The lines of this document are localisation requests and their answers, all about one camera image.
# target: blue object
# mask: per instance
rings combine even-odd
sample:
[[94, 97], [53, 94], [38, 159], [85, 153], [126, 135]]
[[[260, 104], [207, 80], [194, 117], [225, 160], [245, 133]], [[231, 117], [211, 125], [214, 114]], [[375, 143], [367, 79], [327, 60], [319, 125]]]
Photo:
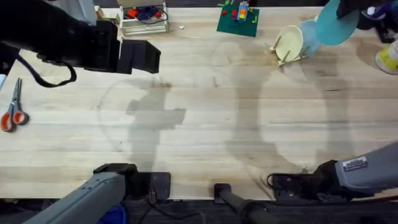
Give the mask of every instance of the blue object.
[[138, 12], [136, 18], [138, 20], [147, 20], [150, 19], [151, 17], [154, 17], [156, 12], [159, 11], [158, 8], [155, 6], [142, 6], [142, 7], [136, 7], [136, 10]]
[[314, 20], [304, 21], [300, 25], [300, 30], [303, 33], [303, 49], [306, 49], [304, 55], [314, 54], [321, 45], [315, 33], [316, 25], [317, 22], [315, 22]]
[[378, 17], [381, 17], [387, 11], [393, 10], [392, 6], [393, 6], [392, 2], [387, 2], [380, 7], [377, 7], [374, 14], [370, 15], [370, 18], [377, 19]]
[[321, 44], [338, 45], [348, 39], [359, 22], [359, 10], [350, 12], [341, 19], [337, 18], [336, 11], [340, 0], [330, 0], [319, 14], [315, 32]]
[[109, 209], [97, 224], [126, 224], [126, 211], [123, 206], [117, 205]]

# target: black cable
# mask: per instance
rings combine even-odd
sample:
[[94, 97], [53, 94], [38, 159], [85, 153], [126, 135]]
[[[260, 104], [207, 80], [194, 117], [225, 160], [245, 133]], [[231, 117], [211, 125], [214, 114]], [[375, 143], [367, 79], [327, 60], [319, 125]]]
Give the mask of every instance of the black cable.
[[184, 216], [182, 216], [182, 217], [177, 217], [177, 216], [175, 216], [175, 215], [171, 215], [171, 214], [166, 213], [165, 211], [163, 211], [163, 210], [161, 210], [160, 208], [158, 208], [156, 205], [153, 205], [153, 204], [151, 204], [151, 203], [149, 203], [149, 202], [148, 202], [148, 204], [149, 204], [149, 206], [150, 206], [151, 208], [153, 208], [154, 210], [156, 210], [156, 211], [159, 212], [160, 214], [162, 214], [162, 215], [164, 215], [164, 216], [166, 216], [166, 217], [169, 217], [169, 218], [171, 218], [171, 219], [174, 219], [174, 220], [184, 220], [184, 219], [186, 219], [186, 218], [190, 218], [190, 217], [194, 217], [194, 216], [200, 215], [200, 212], [196, 212], [196, 213], [184, 215]]
[[141, 223], [144, 221], [145, 217], [148, 215], [148, 213], [149, 213], [151, 210], [152, 210], [152, 207], [150, 206], [150, 207], [144, 212], [144, 214], [141, 216], [141, 218], [139, 219], [139, 221], [138, 221], [137, 224], [141, 224]]
[[141, 23], [143, 23], [143, 24], [145, 24], [145, 25], [153, 25], [153, 24], [156, 24], [156, 23], [158, 23], [158, 22], [167, 21], [167, 20], [169, 19], [169, 15], [167, 14], [167, 12], [165, 12], [165, 11], [164, 11], [163, 9], [161, 9], [161, 8], [157, 8], [157, 9], [159, 9], [160, 11], [162, 11], [162, 12], [166, 15], [166, 18], [165, 18], [165, 19], [162, 19], [162, 20], [156, 21], [156, 22], [143, 22], [143, 21], [140, 20], [140, 19], [138, 19], [138, 21], [140, 21]]
[[[156, 6], [146, 6], [146, 7], [137, 7], [136, 8], [138, 15], [136, 16], [136, 19], [138, 21], [140, 21], [141, 23], [145, 24], [145, 25], [153, 25], [156, 24], [158, 22], [164, 22], [167, 21], [169, 19], [169, 15], [167, 14], [167, 12], [165, 12], [162, 8], [156, 7]], [[163, 14], [166, 15], [165, 19], [162, 19], [160, 21], [155, 21], [155, 22], [144, 22], [148, 19], [150, 19], [151, 17], [155, 16], [155, 13], [160, 10]]]
[[168, 214], [167, 212], [161, 210], [161, 209], [160, 209], [159, 207], [157, 207], [156, 205], [151, 204], [148, 200], [147, 200], [147, 202], [148, 202], [149, 208], [148, 208], [148, 209], [144, 212], [144, 214], [141, 216], [141, 218], [140, 218], [139, 221], [138, 221], [138, 224], [141, 224], [141, 223], [144, 221], [145, 217], [148, 215], [148, 213], [149, 213], [152, 209], [156, 210], [156, 211], [159, 212], [161, 215], [163, 215], [163, 216], [165, 216], [165, 217], [167, 217], [167, 218], [171, 218], [171, 219], [173, 219], [173, 220], [184, 220], [184, 219], [187, 219], [187, 218], [190, 218], [190, 217], [195, 217], [195, 216], [197, 216], [197, 215], [201, 215], [200, 212], [196, 212], [196, 213], [192, 213], [192, 214], [188, 214], [188, 215], [184, 215], [184, 216], [178, 217], [178, 216], [175, 216], [175, 215]]
[[41, 85], [44, 86], [46, 88], [55, 88], [58, 86], [63, 86], [66, 85], [68, 83], [71, 82], [75, 82], [77, 79], [77, 75], [76, 75], [76, 71], [75, 69], [68, 63], [66, 62], [61, 62], [62, 65], [65, 65], [69, 71], [70, 71], [70, 78], [68, 80], [64, 80], [58, 84], [53, 84], [53, 83], [49, 83], [47, 81], [45, 81], [40, 75], [39, 73], [36, 72], [36, 70], [30, 65], [29, 62], [27, 62], [22, 56], [20, 55], [16, 55], [16, 59], [25, 66], [26, 69], [28, 69], [28, 71], [30, 71], [30, 73], [32, 74], [33, 78], [35, 79], [35, 81]]

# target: red component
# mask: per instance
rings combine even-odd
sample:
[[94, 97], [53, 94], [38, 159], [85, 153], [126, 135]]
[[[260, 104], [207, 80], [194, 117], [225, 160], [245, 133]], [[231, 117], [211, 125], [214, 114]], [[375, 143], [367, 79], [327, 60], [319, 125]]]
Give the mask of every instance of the red component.
[[162, 17], [162, 13], [161, 13], [160, 11], [156, 12], [156, 13], [155, 13], [155, 17], [156, 17], [156, 18]]
[[135, 9], [130, 9], [127, 11], [126, 15], [131, 18], [134, 19], [137, 16], [138, 12]]

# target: gray robot arm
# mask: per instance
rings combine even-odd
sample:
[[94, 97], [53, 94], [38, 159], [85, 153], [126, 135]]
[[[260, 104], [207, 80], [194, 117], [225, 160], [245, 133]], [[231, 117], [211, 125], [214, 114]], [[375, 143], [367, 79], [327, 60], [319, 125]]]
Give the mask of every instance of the gray robot arm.
[[277, 200], [347, 202], [398, 187], [398, 142], [362, 156], [328, 161], [312, 174], [272, 174]]
[[165, 200], [170, 196], [168, 172], [138, 172], [134, 164], [105, 164], [93, 173], [82, 186], [25, 224], [95, 224], [126, 197], [138, 200], [150, 195]]
[[97, 223], [126, 194], [123, 175], [115, 172], [94, 174], [85, 184], [40, 212], [25, 224]]
[[398, 187], [398, 143], [335, 164], [341, 186], [376, 194]]

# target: wooden table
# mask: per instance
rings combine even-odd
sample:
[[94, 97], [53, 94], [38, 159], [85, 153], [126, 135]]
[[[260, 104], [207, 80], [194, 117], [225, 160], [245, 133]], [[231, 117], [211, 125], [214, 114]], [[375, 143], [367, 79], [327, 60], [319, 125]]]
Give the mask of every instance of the wooden table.
[[[261, 9], [256, 38], [216, 32], [220, 10], [170, 9], [169, 34], [136, 37], [162, 51], [159, 75], [77, 69], [77, 82], [47, 89], [16, 62], [0, 106], [21, 77], [31, 121], [0, 133], [0, 198], [63, 197], [98, 166], [130, 162], [171, 172], [172, 198], [212, 198], [227, 182], [270, 199], [270, 173], [311, 172], [397, 139], [398, 77], [375, 66], [373, 31], [279, 69], [268, 48], [280, 29], [320, 9]], [[21, 55], [48, 81], [69, 76]]]

